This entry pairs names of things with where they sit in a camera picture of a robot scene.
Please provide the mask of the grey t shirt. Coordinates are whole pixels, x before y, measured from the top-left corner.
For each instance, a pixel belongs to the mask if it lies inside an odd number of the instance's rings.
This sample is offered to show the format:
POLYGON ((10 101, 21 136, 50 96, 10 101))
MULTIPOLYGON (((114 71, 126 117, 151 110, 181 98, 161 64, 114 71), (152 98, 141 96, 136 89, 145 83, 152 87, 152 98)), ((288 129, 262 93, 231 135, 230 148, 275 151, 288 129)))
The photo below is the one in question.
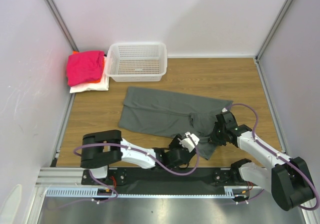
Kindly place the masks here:
POLYGON ((127 89, 118 126, 168 138, 190 132, 199 138, 200 156, 208 160, 216 149, 216 145, 209 143, 216 115, 232 103, 231 100, 131 86, 127 89))

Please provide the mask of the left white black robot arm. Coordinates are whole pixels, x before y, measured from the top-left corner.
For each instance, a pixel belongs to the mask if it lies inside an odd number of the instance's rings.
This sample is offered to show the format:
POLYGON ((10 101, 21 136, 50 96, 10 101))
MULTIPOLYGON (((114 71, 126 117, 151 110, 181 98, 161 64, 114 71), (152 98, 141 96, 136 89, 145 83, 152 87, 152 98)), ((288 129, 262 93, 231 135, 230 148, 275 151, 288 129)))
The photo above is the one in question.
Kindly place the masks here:
POLYGON ((99 184, 110 179, 108 166, 120 161, 131 163, 142 169, 161 167, 177 176, 187 176, 195 171, 178 173, 173 171, 180 166, 188 166, 193 156, 199 157, 200 139, 190 132, 176 135, 168 148, 143 148, 122 137, 120 130, 109 130, 86 134, 82 145, 74 149, 80 156, 80 167, 91 170, 92 178, 99 184))

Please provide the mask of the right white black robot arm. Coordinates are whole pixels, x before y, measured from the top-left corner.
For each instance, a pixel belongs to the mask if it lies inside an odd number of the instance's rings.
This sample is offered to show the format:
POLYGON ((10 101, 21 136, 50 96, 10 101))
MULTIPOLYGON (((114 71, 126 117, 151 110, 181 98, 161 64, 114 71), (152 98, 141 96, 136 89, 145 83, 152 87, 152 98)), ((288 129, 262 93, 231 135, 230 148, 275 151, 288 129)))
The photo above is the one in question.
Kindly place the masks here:
POLYGON ((262 166, 249 159, 231 164, 230 179, 236 185, 251 182, 269 192, 277 205, 284 211, 301 207, 315 199, 315 210, 320 205, 320 196, 313 184, 308 165, 300 157, 292 158, 274 149, 255 134, 255 129, 238 125, 230 111, 216 115, 213 132, 209 138, 212 144, 224 146, 231 143, 249 153, 262 166))

